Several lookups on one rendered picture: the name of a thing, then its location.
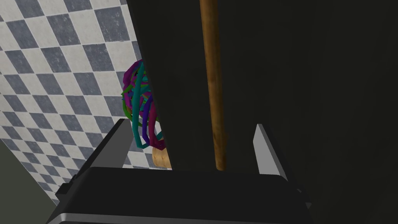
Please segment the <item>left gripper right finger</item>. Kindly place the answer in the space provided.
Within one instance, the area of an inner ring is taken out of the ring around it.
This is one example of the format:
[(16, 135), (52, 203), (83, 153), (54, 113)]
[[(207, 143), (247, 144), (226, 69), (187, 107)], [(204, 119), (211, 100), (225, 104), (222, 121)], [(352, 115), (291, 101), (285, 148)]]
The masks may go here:
[(260, 174), (279, 175), (287, 180), (281, 162), (262, 124), (256, 126), (253, 146)]

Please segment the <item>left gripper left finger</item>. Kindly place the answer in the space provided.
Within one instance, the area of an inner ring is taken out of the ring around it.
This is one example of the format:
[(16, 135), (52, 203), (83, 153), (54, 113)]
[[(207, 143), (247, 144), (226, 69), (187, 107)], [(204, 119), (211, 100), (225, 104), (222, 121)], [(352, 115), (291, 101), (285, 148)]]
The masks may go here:
[(134, 140), (129, 119), (119, 119), (76, 175), (78, 178), (90, 167), (121, 168)]

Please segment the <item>light wooden block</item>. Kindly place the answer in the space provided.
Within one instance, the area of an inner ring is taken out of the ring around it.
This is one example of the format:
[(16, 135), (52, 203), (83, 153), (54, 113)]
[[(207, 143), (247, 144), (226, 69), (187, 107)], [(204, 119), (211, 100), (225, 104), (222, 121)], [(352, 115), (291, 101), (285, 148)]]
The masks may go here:
[(152, 160), (156, 167), (171, 169), (171, 163), (166, 148), (160, 150), (158, 148), (153, 147)]

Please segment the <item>multicoloured tangled band ball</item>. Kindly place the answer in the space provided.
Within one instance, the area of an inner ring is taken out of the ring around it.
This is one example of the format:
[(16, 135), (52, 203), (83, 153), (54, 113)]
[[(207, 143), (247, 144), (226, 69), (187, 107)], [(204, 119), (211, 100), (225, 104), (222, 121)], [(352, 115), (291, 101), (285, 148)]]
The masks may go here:
[(136, 146), (148, 146), (164, 150), (166, 148), (162, 132), (155, 133), (159, 121), (148, 77), (142, 60), (136, 61), (123, 76), (122, 107), (132, 122), (132, 132)]

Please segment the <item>dark cupboard door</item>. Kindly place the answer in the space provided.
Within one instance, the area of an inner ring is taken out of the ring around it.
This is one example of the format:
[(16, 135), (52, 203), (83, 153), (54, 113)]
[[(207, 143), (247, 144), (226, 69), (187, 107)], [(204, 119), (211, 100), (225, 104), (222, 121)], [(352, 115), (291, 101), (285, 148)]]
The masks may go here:
[[(199, 0), (126, 0), (174, 170), (214, 170)], [(398, 224), (398, 0), (217, 0), (227, 170), (253, 135), (315, 224)]]

